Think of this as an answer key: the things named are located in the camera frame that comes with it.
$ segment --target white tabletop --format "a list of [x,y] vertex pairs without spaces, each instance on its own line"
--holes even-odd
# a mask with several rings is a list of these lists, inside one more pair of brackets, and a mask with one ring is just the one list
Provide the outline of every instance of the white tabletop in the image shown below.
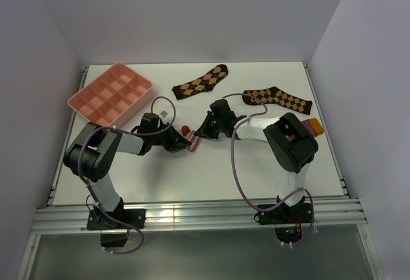
[[[310,89],[309,81],[300,62],[280,63],[227,63],[229,75],[216,85],[212,92],[201,93],[177,101],[171,88],[198,78],[217,63],[189,64],[145,64],[130,67],[153,83],[156,96],[169,97],[176,105],[176,129],[188,125],[197,129],[204,120],[209,105],[222,96],[250,89],[277,86],[291,95],[312,100],[311,115],[292,111],[300,120],[316,117],[318,110]],[[93,65],[88,70],[85,84],[98,77],[109,65]],[[228,99],[236,115],[248,115],[262,111],[260,106],[248,106],[241,97]],[[145,106],[123,129],[131,130],[140,124],[141,116],[149,111]],[[286,108],[268,105],[265,117],[279,117]],[[172,108],[160,99],[154,108],[172,114]],[[69,143],[83,129],[86,120],[79,115],[74,125]],[[313,196],[343,195],[340,179],[325,135],[316,137],[319,151],[311,164],[306,178],[306,188]],[[114,187],[124,202],[182,202],[241,199],[236,188],[229,154],[230,139],[223,134],[219,140],[201,138],[195,152],[180,151],[169,153],[162,147],[153,147],[145,156],[117,153],[110,169]],[[249,198],[272,198],[277,195],[277,187],[284,170],[276,162],[275,156],[266,142],[240,140],[236,143],[236,166],[242,187]],[[67,167],[62,167],[54,205],[84,204],[87,189],[77,176]]]

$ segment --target purple cable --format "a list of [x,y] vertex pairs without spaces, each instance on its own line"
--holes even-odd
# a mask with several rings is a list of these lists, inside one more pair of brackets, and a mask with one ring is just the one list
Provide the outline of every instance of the purple cable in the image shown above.
[[267,106],[266,106],[264,103],[262,103],[262,101],[261,101],[260,99],[258,99],[257,97],[254,97],[253,95],[249,95],[249,94],[233,93],[233,94],[226,95],[226,96],[224,96],[223,98],[225,99],[226,97],[230,97],[230,96],[234,96],[234,95],[246,95],[246,96],[249,96],[249,97],[251,97],[251,98],[257,100],[260,104],[262,104],[262,105],[265,107],[265,112],[263,112],[263,113],[254,113],[254,114],[250,115],[250,116],[247,117],[246,119],[244,119],[244,120],[242,120],[241,122],[239,122],[239,123],[235,126],[235,128],[234,128],[234,130],[233,130],[232,138],[231,138],[231,165],[232,165],[232,172],[233,172],[233,177],[234,177],[236,186],[238,187],[238,190],[239,190],[239,192],[240,192],[240,194],[241,194],[243,200],[244,200],[251,208],[253,208],[254,210],[256,210],[256,211],[258,211],[258,212],[260,212],[260,213],[268,213],[269,211],[273,211],[273,210],[275,210],[276,208],[280,207],[280,205],[282,205],[283,203],[285,203],[285,201],[288,200],[292,195],[294,195],[294,194],[296,194],[296,193],[298,193],[298,192],[303,192],[303,191],[305,191],[305,192],[307,193],[308,197],[309,197],[310,204],[311,204],[311,207],[312,207],[312,217],[311,217],[311,222],[310,222],[310,225],[309,225],[309,229],[307,230],[306,234],[304,234],[299,241],[297,241],[297,242],[295,242],[295,243],[292,244],[292,245],[297,245],[297,244],[303,242],[303,241],[306,239],[306,237],[308,236],[308,234],[310,234],[310,232],[311,232],[311,230],[312,230],[313,223],[314,223],[314,221],[315,221],[315,210],[314,210],[314,207],[313,207],[313,198],[312,198],[311,194],[308,192],[308,190],[305,189],[305,188],[298,188],[298,189],[292,191],[292,192],[291,192],[290,194],[288,194],[285,198],[283,198],[283,199],[280,200],[277,204],[271,206],[270,208],[259,208],[259,207],[255,206],[255,205],[253,205],[253,203],[251,203],[251,201],[247,198],[247,196],[245,195],[245,192],[243,192],[243,190],[242,190],[241,184],[239,183],[238,174],[236,173],[235,155],[234,155],[234,145],[235,145],[236,132],[238,131],[238,129],[239,129],[244,123],[248,122],[248,121],[250,120],[250,118],[255,117],[256,115],[264,115],[264,114],[268,111],[268,108],[267,108]]
[[[174,110],[174,116],[172,117],[172,120],[171,120],[170,124],[169,124],[166,128],[162,129],[161,131],[157,131],[157,132],[155,132],[155,133],[146,133],[146,134],[129,133],[130,135],[138,136],[138,137],[139,137],[139,136],[154,136],[154,135],[158,135],[158,134],[164,133],[165,131],[167,131],[167,130],[172,126],[172,124],[174,123],[175,118],[176,118],[176,108],[175,108],[174,103],[173,103],[169,98],[167,98],[167,97],[165,97],[165,96],[158,96],[158,97],[156,97],[156,98],[152,101],[152,103],[151,103],[151,113],[153,113],[154,103],[155,103],[158,99],[165,99],[165,100],[167,100],[167,101],[171,104],[172,109]],[[81,147],[81,150],[80,150],[80,153],[79,153],[79,156],[78,156],[78,162],[77,162],[78,176],[79,176],[80,180],[82,180],[82,182],[84,182],[84,184],[87,185],[87,189],[88,189],[88,191],[90,192],[90,195],[92,196],[92,198],[93,198],[93,200],[94,200],[95,202],[98,202],[97,195],[95,194],[94,190],[92,189],[90,183],[84,178],[84,173],[83,173],[83,168],[81,167],[81,163],[82,163],[82,160],[83,160],[83,156],[84,156],[85,149],[88,147],[88,144],[90,143],[92,137],[93,137],[95,134],[97,134],[98,132],[100,132],[100,131],[102,131],[102,130],[105,130],[105,129],[110,129],[110,130],[113,130],[113,131],[118,131],[118,129],[109,128],[109,127],[107,127],[107,126],[101,126],[100,128],[95,129],[95,130],[90,134],[90,136],[87,137],[87,139],[85,140],[83,146]],[[127,224],[127,223],[125,223],[125,222],[122,222],[122,221],[120,221],[120,220],[118,220],[118,219],[115,219],[114,217],[110,216],[110,215],[105,211],[104,207],[103,207],[100,203],[98,203],[98,208],[100,209],[101,213],[102,213],[105,217],[107,217],[108,219],[110,219],[111,221],[113,221],[113,222],[115,222],[115,223],[117,223],[117,224],[120,224],[120,225],[122,225],[122,226],[124,226],[124,227],[128,227],[128,228],[130,228],[130,229],[133,229],[133,230],[137,231],[137,232],[141,235],[141,242],[140,242],[135,248],[133,248],[133,249],[131,249],[131,250],[128,250],[128,251],[112,251],[112,250],[110,250],[110,249],[105,248],[105,249],[104,249],[105,251],[110,252],[110,253],[113,253],[113,254],[129,254],[129,253],[132,253],[132,252],[137,251],[137,250],[142,246],[142,244],[144,243],[144,239],[145,239],[145,238],[144,238],[144,234],[142,233],[142,231],[141,231],[140,229],[138,229],[138,228],[135,227],[135,226],[132,226],[131,224]]]

